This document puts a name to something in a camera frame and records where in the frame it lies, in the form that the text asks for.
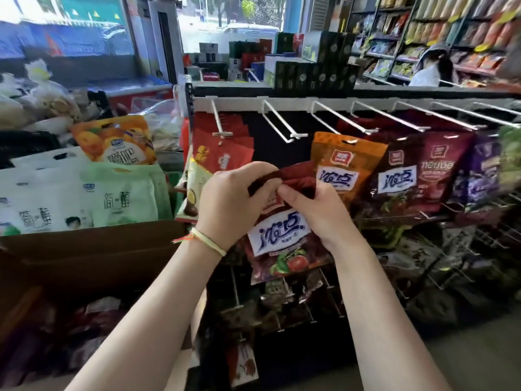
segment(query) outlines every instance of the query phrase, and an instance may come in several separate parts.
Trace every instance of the floor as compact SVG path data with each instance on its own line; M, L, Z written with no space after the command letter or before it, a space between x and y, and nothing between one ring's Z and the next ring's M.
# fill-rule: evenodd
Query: floor
M521 308L498 320L427 343L454 391L518 391L521 389ZM48 379L16 391L62 391L70 377ZM179 390L169 384L166 390ZM316 376L279 391L362 391L356 367Z

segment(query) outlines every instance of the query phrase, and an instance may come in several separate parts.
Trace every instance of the orange snack bag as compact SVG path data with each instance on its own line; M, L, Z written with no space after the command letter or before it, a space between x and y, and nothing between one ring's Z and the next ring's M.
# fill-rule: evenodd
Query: orange snack bag
M327 132L316 132L311 160L317 179L332 184L349 204L384 156L387 144Z
M70 128L76 142L93 162L153 165L156 153L145 118L126 115L75 124Z

